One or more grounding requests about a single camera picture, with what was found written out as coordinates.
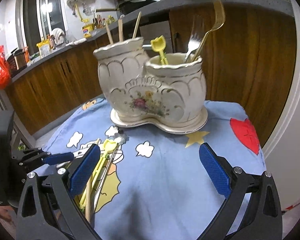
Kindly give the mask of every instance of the white window frame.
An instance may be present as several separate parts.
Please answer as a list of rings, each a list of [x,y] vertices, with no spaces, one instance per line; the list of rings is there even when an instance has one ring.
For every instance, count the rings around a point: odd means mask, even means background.
[[[43,35],[43,28],[42,28],[42,22],[41,22],[41,15],[40,15],[40,3],[39,0],[36,1],[37,3],[37,18],[38,18],[38,28],[39,28],[39,33],[40,33],[40,37],[44,37]],[[62,13],[62,18],[63,18],[63,24],[65,27],[65,30],[68,30],[68,24],[66,21],[66,13],[65,13],[65,3],[64,0],[60,0],[61,3],[61,13]],[[24,27],[24,21],[23,21],[23,0],[21,0],[20,2],[20,20],[21,20],[21,34],[22,34],[22,40],[23,40],[23,44],[24,47],[27,46],[27,42],[26,42],[26,34],[25,34],[25,27]],[[48,29],[49,29],[49,34],[51,34],[52,29],[51,29],[51,22],[50,22],[50,14],[49,12],[47,12],[47,22],[48,22]]]

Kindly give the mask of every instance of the blue tablecloth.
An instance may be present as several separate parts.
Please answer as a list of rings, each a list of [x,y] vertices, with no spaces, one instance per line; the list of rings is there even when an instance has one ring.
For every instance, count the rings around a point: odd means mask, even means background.
[[[230,119],[247,119],[237,103],[206,101],[208,122],[200,131],[172,135],[153,125],[122,129],[129,140],[116,154],[92,223],[104,240],[190,240],[211,222],[224,197],[219,195],[199,160],[199,146],[208,142],[217,155],[247,173],[266,169],[263,153],[253,153],[234,134]],[[83,151],[97,138],[117,132],[111,107],[99,98],[80,107],[55,132],[44,151]],[[39,174],[55,171],[43,166]],[[250,195],[229,233],[237,230]]]

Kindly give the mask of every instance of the gold fork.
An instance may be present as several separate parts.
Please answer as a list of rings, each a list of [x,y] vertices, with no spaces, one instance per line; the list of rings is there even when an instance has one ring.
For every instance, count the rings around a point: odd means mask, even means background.
[[[200,55],[200,53],[203,49],[203,46],[204,46],[205,42],[207,41],[208,35],[210,33],[212,33],[213,31],[220,29],[226,21],[225,9],[223,8],[223,4],[222,4],[221,0],[214,0],[213,6],[214,6],[214,12],[216,14],[216,19],[215,19],[214,25],[213,25],[212,29],[207,31],[206,34],[204,35],[204,37],[200,43],[200,46],[196,50],[191,62],[194,62]]]

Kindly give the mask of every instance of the white cloud print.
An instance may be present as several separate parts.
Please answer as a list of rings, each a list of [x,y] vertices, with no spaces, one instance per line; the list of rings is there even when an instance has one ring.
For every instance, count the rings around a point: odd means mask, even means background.
[[[72,146],[75,146],[77,147],[78,146],[78,143],[80,142],[80,140],[82,139],[83,137],[83,134],[82,133],[79,133],[79,132],[75,132],[73,134],[73,136],[70,138],[68,144],[67,144],[67,147],[68,148],[71,148]]]
[[[149,158],[152,155],[154,150],[154,146],[150,145],[149,141],[145,141],[144,143],[140,143],[136,147],[136,151],[138,152],[137,156],[141,155],[144,157]]]
[[[110,136],[114,136],[118,133],[119,128],[117,126],[111,125],[108,130],[106,130],[105,135],[109,138]]]

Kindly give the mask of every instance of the scissors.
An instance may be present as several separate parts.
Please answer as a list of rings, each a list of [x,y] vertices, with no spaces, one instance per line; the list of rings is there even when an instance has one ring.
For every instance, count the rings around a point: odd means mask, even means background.
[[[101,22],[101,15],[100,15],[100,14],[97,15],[97,22],[98,22],[98,24],[101,24],[101,23],[102,23],[102,22]]]

